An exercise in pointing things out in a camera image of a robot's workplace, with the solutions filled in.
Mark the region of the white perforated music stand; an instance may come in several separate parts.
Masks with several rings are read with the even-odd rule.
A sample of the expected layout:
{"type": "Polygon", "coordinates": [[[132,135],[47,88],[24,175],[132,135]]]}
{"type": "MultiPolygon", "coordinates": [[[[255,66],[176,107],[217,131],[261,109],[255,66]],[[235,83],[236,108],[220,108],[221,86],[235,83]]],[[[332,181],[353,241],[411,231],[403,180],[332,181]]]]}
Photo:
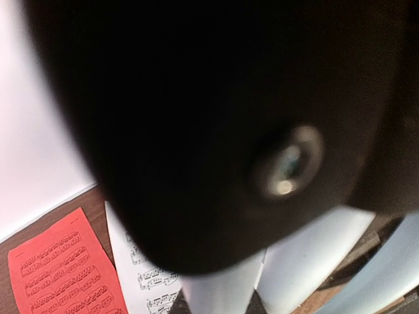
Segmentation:
{"type": "MultiPolygon", "coordinates": [[[[285,240],[225,271],[184,277],[192,313],[244,313],[257,292],[267,313],[291,313],[343,261],[374,219],[334,209],[285,240]]],[[[321,313],[375,313],[418,285],[418,215],[405,217],[364,268],[321,313]]]]}

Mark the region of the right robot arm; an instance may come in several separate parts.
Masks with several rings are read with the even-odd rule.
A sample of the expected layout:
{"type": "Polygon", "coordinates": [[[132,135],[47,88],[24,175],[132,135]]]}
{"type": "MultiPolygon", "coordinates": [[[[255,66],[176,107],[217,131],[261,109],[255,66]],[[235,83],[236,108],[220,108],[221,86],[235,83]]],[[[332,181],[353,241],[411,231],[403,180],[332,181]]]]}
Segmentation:
{"type": "Polygon", "coordinates": [[[232,266],[349,205],[418,209],[417,1],[23,1],[147,258],[232,266]]]}

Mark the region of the red sheet music page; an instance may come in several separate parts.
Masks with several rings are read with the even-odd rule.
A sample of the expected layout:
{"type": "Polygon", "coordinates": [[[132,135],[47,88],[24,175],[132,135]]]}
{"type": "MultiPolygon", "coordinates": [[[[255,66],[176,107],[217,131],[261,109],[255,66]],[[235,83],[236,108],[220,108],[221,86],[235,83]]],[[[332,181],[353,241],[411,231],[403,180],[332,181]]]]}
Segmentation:
{"type": "Polygon", "coordinates": [[[127,313],[117,272],[78,208],[8,253],[20,313],[127,313]]]}

